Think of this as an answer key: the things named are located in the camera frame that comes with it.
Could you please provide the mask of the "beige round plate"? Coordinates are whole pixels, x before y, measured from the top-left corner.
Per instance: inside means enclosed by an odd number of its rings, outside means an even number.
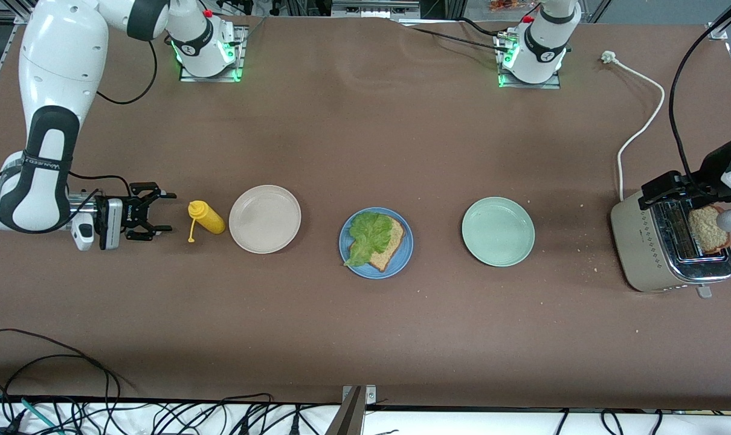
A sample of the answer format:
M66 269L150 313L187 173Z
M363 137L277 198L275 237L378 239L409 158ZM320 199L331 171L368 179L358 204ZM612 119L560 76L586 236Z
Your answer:
M300 230L300 203L279 185L257 185L234 202L228 230L239 247L249 253L271 254L293 242Z

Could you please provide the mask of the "yellow squeeze bottle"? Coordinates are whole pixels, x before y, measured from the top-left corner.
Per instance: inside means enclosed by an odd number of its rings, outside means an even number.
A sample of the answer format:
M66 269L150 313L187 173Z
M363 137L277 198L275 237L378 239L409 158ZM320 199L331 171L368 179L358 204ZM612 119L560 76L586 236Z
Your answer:
M192 222L188 234L188 243L194 243L194 231L200 225L211 234L221 234L225 231L225 221L205 201L191 201L188 204L188 215Z

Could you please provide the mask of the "silver corner bracket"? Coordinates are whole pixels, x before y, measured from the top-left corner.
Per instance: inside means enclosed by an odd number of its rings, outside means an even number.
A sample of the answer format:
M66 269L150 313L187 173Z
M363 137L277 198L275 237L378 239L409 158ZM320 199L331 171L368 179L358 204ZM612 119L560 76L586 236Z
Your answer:
M349 396L349 394L352 392L352 390L355 388L355 385L345 385L343 387L343 402L346 400L346 397ZM365 392L365 404L366 405L373 405L376 404L377 401L377 389L375 385L363 385L362 386L363 391Z

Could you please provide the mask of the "brown bread slice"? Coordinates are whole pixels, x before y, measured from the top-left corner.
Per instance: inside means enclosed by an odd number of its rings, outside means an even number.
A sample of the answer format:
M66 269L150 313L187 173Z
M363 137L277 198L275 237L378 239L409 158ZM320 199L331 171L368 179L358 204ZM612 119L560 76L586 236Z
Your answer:
M369 265L376 268L379 272L387 272L388 265L395 257L397 250L401 247L402 240L406 235L406 229L402 223L395 217L386 214L380 214L379 221L390 223L390 231L388 232L388 241L382 243L382 251L374 250L369 258Z
M731 235L721 229L717 218L723 210L714 205L691 210L688 225L692 237L703 254L715 254L730 245Z

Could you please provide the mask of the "blue round plate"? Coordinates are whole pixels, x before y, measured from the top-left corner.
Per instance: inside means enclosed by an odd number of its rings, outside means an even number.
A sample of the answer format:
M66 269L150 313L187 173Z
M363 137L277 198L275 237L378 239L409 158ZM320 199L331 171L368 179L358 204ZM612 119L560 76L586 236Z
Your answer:
M354 215L349 217L348 220L346 220L346 223L344 223L343 228L340 231L339 239L338 239L338 247L339 247L339 253L341 254L341 259L343 262L346 261L346 259L349 258L350 254L350 248L353 245L353 239L349 234L349 229L352 223L353 218L362 212L366 211L372 211L379 214L386 214L390 215L396 220L400 221L404 228L406 229L406 235L404 239L402 240L401 247L397 250L396 255L394 256L392 262L388 265L387 272L379 272L376 268L372 267L368 263L365 265L360 265L358 267L351 267L346 265L348 269L350 269L353 273L355 273L358 276L361 276L366 279L385 279L389 278L391 276L395 276L398 272L402 271L407 265L408 262L411 259L411 256L413 254L414 250L414 237L413 232L408 225L408 222L406 219L404 219L399 213L395 212L394 210L385 208L385 207L369 207L362 209L358 212L356 212Z

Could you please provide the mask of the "beige and chrome toaster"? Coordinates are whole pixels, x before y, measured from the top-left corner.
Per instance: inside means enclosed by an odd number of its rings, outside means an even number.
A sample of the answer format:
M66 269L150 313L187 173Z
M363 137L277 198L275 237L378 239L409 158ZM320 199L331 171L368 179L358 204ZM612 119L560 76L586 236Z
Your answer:
M641 198L639 190L610 212L627 282L647 294L696 287L701 298L711 298L710 286L731 278L731 248L717 253L700 248L689 226L691 200L667 200L643 209Z

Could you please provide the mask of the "grey aluminium post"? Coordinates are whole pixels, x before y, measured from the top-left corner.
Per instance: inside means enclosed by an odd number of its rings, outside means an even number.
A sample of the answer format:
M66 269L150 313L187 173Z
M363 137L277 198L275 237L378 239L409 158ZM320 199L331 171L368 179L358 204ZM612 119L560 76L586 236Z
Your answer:
M341 403L325 435L362 435L366 407L366 395L362 385L356 385Z

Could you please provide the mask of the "silver equipment box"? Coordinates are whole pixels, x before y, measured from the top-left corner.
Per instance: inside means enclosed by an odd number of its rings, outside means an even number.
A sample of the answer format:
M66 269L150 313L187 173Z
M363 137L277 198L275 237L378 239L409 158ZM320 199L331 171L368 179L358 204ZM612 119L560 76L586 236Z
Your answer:
M420 19L419 0L332 0L333 18Z

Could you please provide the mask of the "green lettuce leaf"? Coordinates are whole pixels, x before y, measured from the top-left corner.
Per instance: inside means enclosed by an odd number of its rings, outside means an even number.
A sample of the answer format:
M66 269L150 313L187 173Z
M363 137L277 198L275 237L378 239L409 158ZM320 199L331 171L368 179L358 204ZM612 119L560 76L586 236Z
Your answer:
M374 253L384 253L392 239L392 228L392 218L386 214L372 211L357 214L349 229L353 245L344 264L358 267L369 263Z

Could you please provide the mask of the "light green round plate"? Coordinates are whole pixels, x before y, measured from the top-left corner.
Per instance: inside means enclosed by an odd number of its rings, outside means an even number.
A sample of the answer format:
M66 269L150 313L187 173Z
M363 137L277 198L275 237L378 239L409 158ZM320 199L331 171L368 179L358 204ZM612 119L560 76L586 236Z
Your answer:
M489 196L471 204L460 225L467 250L485 265L509 267L526 259L536 242L536 228L517 202Z

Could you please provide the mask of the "aluminium frame profile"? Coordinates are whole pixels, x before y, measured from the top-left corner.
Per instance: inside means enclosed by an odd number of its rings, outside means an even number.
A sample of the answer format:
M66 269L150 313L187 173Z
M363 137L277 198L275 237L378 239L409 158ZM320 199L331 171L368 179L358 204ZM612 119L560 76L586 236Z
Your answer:
M713 22L708 23L710 30L708 38L711 40L725 40L727 31L731 27L731 4Z

